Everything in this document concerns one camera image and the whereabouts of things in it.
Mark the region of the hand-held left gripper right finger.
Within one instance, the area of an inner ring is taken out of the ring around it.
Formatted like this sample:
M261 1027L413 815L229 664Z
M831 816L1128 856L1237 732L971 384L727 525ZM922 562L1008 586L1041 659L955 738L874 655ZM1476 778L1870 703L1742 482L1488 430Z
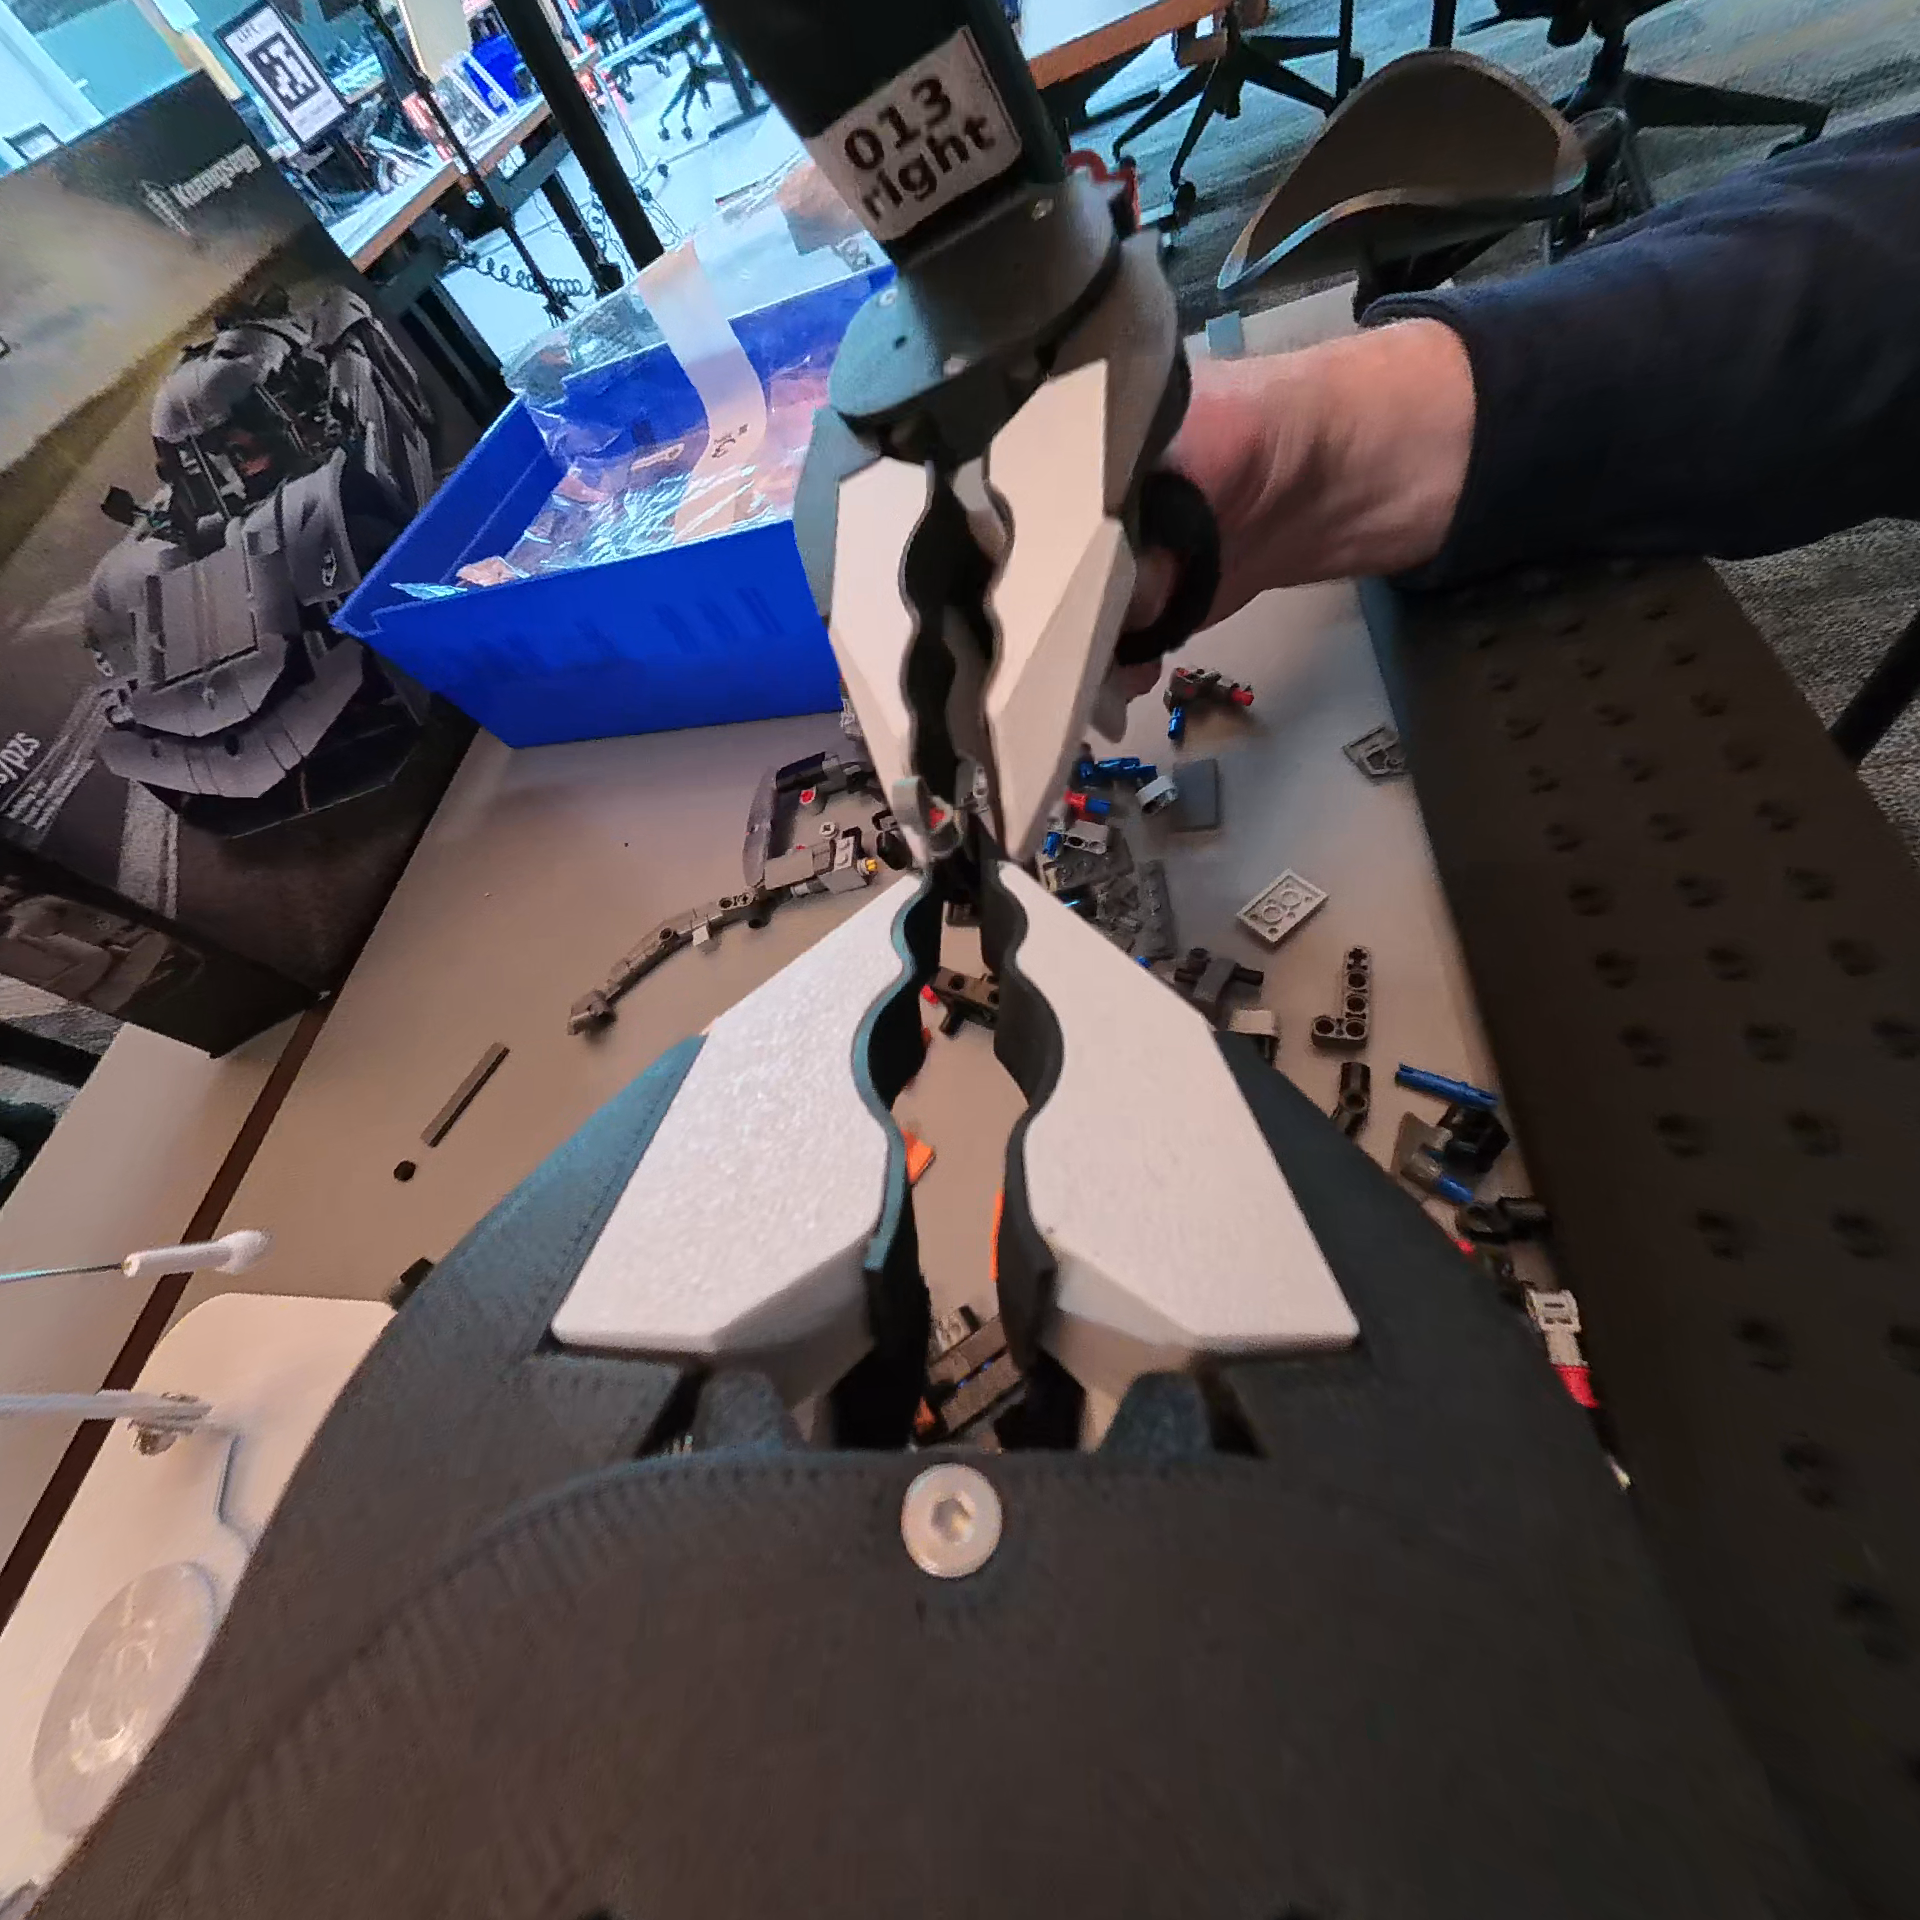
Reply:
M1023 869L991 869L996 1065L1023 1098L996 1218L1008 1455L1255 1455L1231 1373L1357 1320L1220 1036Z

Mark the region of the black perforated panel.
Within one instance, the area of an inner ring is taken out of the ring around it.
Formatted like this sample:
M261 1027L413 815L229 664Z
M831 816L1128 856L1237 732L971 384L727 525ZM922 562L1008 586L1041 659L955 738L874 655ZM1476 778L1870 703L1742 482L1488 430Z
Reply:
M1917 865L1706 562L1357 602L1668 1592L1917 1917Z

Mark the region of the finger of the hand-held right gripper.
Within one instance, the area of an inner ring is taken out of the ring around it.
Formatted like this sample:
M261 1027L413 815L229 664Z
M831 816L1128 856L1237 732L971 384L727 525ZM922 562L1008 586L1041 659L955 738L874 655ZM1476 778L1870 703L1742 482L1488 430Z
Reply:
M976 461L996 560L976 744L1003 856L1028 860L1113 664L1135 562L1107 503L1111 365L1035 388Z
M934 465L874 461L837 492L831 645L884 804L902 778L925 778L936 794L956 783L965 548L956 498Z

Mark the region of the grey lego subassembly with curved panel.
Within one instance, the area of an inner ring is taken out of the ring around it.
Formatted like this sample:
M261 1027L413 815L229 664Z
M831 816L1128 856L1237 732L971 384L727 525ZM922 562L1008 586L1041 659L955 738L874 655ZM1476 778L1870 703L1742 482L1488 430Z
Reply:
M867 885L859 829L831 815L834 802L879 796L867 756L802 756L766 768L749 804L742 848L744 895L790 897Z

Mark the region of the black axle with red bushings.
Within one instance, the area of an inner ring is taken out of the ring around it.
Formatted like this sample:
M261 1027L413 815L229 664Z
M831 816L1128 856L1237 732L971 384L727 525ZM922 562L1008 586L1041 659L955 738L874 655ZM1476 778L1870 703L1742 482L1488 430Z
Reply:
M1545 1349L1550 1373L1583 1413L1599 1413L1599 1395L1581 1341L1581 1306L1563 1287L1522 1287L1522 1311Z

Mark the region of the black lego set box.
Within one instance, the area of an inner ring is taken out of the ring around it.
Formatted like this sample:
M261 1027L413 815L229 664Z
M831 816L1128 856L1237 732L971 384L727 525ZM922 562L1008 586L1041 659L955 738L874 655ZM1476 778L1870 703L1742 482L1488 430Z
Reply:
M346 605L478 420L206 75L5 178L5 977L225 1056L469 725Z

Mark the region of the crumpled clear plastic bags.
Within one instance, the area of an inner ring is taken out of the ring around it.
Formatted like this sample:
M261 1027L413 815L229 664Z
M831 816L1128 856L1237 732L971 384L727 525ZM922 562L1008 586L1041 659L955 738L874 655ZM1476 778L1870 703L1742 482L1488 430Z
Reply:
M455 586L647 560L790 518L852 315L887 258L794 166L505 364L559 482Z

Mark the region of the person's right hand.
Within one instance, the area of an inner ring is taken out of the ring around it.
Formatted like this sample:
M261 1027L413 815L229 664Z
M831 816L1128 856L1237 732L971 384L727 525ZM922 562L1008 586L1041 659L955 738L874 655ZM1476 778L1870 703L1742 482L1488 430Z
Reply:
M1217 587L1200 632L1276 587L1401 575L1454 534L1476 447L1460 332L1401 319L1306 351L1202 359L1164 453L1213 503Z

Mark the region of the person's right forearm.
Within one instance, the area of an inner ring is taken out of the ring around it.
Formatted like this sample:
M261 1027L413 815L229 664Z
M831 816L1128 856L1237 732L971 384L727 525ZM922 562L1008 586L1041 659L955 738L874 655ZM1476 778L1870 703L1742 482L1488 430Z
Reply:
M1769 560L1917 520L1917 116L1761 159L1560 266L1379 301L1476 387L1464 492L1407 586L1587 560Z

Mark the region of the grey lego connector beam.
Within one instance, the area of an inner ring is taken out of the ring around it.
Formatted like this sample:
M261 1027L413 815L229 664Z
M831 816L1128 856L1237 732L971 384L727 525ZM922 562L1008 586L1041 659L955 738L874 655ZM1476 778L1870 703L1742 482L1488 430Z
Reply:
M565 1031L587 1039L604 1031L616 1020L616 1004L642 982L654 970L689 946L707 946L733 925L766 925L782 897L782 889L749 889L687 908L650 928L627 954L614 962L604 980L579 998L565 1016Z

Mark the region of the grey lego connector with red pin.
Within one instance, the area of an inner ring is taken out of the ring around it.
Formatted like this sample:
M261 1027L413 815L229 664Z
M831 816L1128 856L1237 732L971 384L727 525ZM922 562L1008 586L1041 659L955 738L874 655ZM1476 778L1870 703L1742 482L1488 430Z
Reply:
M902 778L887 789L887 806L914 869L936 869L972 845L976 829L991 826L991 778L976 757L955 768L955 794L942 794L925 778Z

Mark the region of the blue plastic bin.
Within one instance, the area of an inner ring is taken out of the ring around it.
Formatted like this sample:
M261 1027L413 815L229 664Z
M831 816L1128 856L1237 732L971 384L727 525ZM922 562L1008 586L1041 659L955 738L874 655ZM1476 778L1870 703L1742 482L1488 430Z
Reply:
M790 518L520 586L455 573L559 482L527 410L483 430L332 618L503 744L692 732L839 709Z

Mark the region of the dark grey lego tile strip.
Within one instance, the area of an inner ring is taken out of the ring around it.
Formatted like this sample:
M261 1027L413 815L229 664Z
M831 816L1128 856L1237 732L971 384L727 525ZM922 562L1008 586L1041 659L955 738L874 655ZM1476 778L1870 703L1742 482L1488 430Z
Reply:
M480 1051L480 1060L462 1076L462 1080L449 1092L441 1106L425 1124L425 1131L420 1131L425 1151L439 1151L449 1139L449 1134L462 1124L462 1116L469 1112L478 1093L486 1092L486 1084L505 1065L505 1060L510 1060L510 1045L503 1045L503 1042L490 1042Z

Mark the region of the scattered loose lego pieces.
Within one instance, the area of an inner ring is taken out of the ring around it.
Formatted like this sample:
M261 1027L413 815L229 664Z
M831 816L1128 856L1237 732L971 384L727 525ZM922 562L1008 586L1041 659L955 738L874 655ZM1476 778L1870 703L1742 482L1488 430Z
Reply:
M1048 893L1304 1089L1339 1137L1447 1218L1465 1259L1503 1285L1540 1267L1549 1209L1517 1183L1505 1112L1393 1084L1399 1065L1417 1065L1496 1092L1386 707L1328 744L1319 723L1207 664L1180 664L1164 703L1152 756L1087 747L1070 764L1040 860ZM1328 901L1266 951L1234 908L1285 869ZM1310 1024L1331 1014L1339 962L1357 945L1370 946L1367 1049L1319 1051Z

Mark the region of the white book stand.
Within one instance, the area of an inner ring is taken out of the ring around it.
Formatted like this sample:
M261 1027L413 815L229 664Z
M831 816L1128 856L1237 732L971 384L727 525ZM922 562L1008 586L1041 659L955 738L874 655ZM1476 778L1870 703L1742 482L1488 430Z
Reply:
M220 1292L126 1390L12 1395L108 1436L5 1624L5 1911L26 1911L172 1718L276 1505L395 1311Z

